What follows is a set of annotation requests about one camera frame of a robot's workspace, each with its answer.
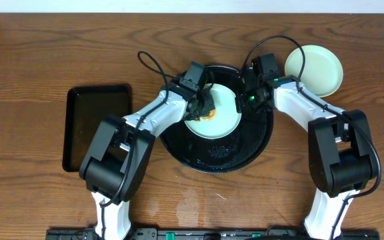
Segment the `orange sponge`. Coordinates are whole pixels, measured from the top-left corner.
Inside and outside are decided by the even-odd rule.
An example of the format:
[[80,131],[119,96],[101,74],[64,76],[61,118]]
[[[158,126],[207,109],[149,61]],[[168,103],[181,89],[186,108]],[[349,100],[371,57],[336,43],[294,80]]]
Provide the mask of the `orange sponge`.
[[201,117],[196,117],[194,119],[194,121],[201,121],[201,120],[204,120],[204,121],[209,121],[209,120],[212,120],[212,118],[214,118],[216,114],[216,110],[211,110],[210,112],[208,112],[206,115],[204,116],[201,116]]

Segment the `green plate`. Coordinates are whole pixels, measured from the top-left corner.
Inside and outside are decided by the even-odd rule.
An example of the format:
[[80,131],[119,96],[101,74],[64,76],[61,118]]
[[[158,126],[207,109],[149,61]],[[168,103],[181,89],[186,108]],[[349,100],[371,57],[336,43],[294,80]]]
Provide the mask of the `green plate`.
[[305,87],[318,97],[326,97],[338,90],[343,81],[340,60],[330,50],[318,45],[302,46],[305,67],[300,77]]
[[238,126],[241,114],[236,108],[236,94],[230,88],[215,83],[210,89],[215,109],[208,117],[185,121],[194,134],[206,139],[218,139],[230,134]]

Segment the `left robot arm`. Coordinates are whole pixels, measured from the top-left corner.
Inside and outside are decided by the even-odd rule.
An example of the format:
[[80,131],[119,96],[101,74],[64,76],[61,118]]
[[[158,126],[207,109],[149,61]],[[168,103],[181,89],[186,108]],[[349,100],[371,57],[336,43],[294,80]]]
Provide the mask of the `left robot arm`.
[[94,239],[124,239],[130,231],[129,202],[141,184],[154,146],[164,130],[205,116],[214,106],[207,67],[192,63],[184,75],[166,81],[158,97],[122,118],[105,117],[79,168],[97,206]]

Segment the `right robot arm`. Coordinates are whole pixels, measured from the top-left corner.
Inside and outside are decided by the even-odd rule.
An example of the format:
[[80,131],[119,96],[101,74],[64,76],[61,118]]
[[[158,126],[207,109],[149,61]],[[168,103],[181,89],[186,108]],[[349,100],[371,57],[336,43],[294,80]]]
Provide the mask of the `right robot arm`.
[[312,239],[336,239],[352,200],[376,190],[381,163],[366,115],[312,93],[301,75],[282,75],[272,54],[246,58],[240,72],[248,106],[269,105],[307,132],[309,172],[317,188],[304,228]]

